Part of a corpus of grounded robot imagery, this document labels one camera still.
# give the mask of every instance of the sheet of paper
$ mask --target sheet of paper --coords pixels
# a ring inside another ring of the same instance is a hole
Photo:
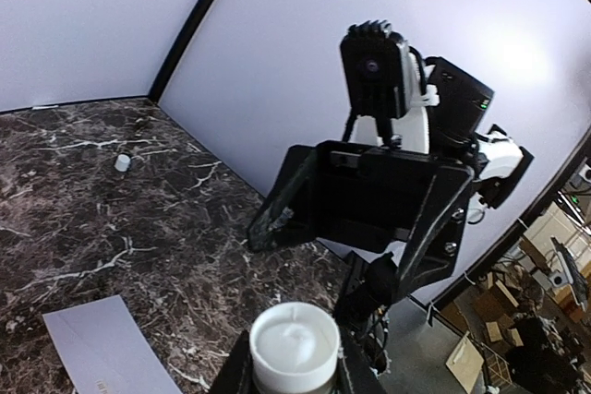
[[[446,365],[460,382],[465,392],[470,394],[483,363],[484,359],[468,339],[468,333],[466,333],[450,354]]]
[[[43,320],[78,394],[182,394],[120,296]]]

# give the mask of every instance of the white backdrop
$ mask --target white backdrop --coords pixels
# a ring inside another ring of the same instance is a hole
[[[147,94],[196,0],[0,0],[0,111]]]
[[[339,43],[349,25],[376,18],[492,87],[482,128],[499,124],[536,156],[504,206],[467,229],[455,277],[527,208],[591,122],[586,0],[217,0],[162,107],[264,194],[289,146],[342,134]]]

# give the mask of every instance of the marble tabletop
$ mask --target marble tabletop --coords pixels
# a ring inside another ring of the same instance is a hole
[[[188,394],[263,309],[336,300],[322,246],[246,250],[259,195],[147,100],[0,115],[0,164],[2,393],[75,392],[43,313],[121,294]]]

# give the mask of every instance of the table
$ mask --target table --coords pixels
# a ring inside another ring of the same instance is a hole
[[[259,312],[331,309],[346,273],[315,244],[249,254],[259,195],[147,100],[0,115],[0,162],[6,394],[72,394],[42,313],[113,294],[181,390],[207,392]]]

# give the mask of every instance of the white cylinder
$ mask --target white cylinder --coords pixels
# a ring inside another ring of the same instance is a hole
[[[250,331],[255,384],[263,394],[328,394],[340,346],[336,322],[317,306],[273,306]]]
[[[124,173],[129,169],[129,164],[131,163],[131,158],[126,154],[119,154],[117,156],[117,160],[115,161],[115,169],[121,173]]]

